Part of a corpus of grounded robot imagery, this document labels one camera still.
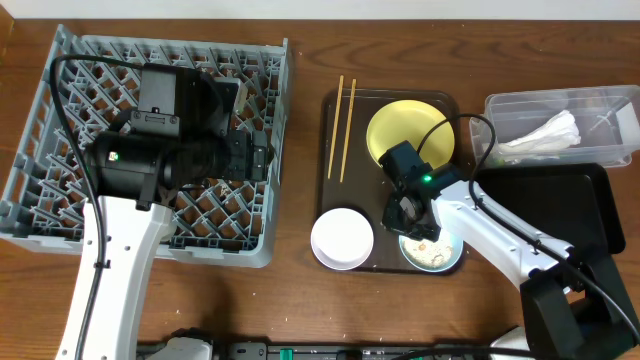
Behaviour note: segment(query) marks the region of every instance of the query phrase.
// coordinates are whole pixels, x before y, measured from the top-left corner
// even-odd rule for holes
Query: white plate
[[[313,224],[311,249],[326,267],[350,270],[362,265],[371,254],[373,229],[357,211],[329,210]]]

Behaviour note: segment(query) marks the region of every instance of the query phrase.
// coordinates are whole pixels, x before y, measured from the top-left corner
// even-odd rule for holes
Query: yellow bowl
[[[427,132],[444,119],[438,109],[421,101],[393,102],[378,110],[369,122],[369,154],[377,163],[387,150],[404,140],[408,140],[417,149]],[[454,146],[453,128],[450,124],[444,124],[429,136],[422,147],[420,158],[436,169],[451,160]]]

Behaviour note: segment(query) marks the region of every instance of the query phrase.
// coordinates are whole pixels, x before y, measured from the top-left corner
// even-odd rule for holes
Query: wooden table
[[[192,326],[224,339],[276,342],[491,341],[522,323],[520,298],[476,253],[449,277],[337,273],[316,263],[309,233],[323,97],[340,74],[357,78],[362,88],[442,90],[467,112],[482,112],[494,93],[640,83],[640,24],[630,22],[19,20],[0,67],[1,179],[58,23],[78,35],[273,45],[288,37],[294,49],[273,261],[263,269],[156,261],[142,341]],[[615,258],[640,309],[640,161],[609,176],[627,240]],[[79,260],[0,242],[0,358],[54,356]],[[640,351],[625,358],[640,358]]]

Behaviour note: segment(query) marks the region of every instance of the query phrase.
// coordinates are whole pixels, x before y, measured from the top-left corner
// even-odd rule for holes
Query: plastic bin
[[[497,143],[506,143],[531,133],[562,110],[574,115],[580,144],[560,151],[508,156],[494,149],[487,167],[594,162],[605,167],[626,166],[631,153],[640,149],[640,87],[635,85],[491,95],[485,116],[493,122]],[[469,126],[478,161],[490,140],[489,127],[477,120]]]
[[[237,129],[263,130],[275,149],[266,182],[214,181],[206,190],[178,194],[177,232],[156,258],[215,265],[262,267],[275,242],[280,168],[292,74],[287,39],[280,46],[77,37],[56,31],[16,158],[0,201],[0,237],[31,251],[80,254],[86,201],[83,179],[53,110],[48,66],[61,54],[91,54],[137,63],[185,66],[216,77],[238,78],[248,88]],[[60,94],[81,148],[108,127],[115,114],[136,106],[137,71],[92,62],[60,69]]]

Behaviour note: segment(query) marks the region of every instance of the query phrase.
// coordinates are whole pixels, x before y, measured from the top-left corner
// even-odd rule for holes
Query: wooden chopstick
[[[349,132],[351,132],[351,113],[353,113],[353,100],[356,93],[356,79],[351,82],[351,98],[349,98],[349,115],[347,116],[347,132],[344,137],[344,150],[342,151],[342,171],[340,182],[344,179],[344,167],[347,163],[347,150],[349,149]]]
[[[333,120],[333,136],[331,137],[331,155],[329,155],[329,173],[327,179],[331,179],[331,168],[333,167],[333,151],[336,148],[336,134],[338,133],[338,120],[340,120],[340,101],[342,100],[342,85],[344,76],[340,75],[340,85],[338,85],[338,100],[336,102],[336,117]]]

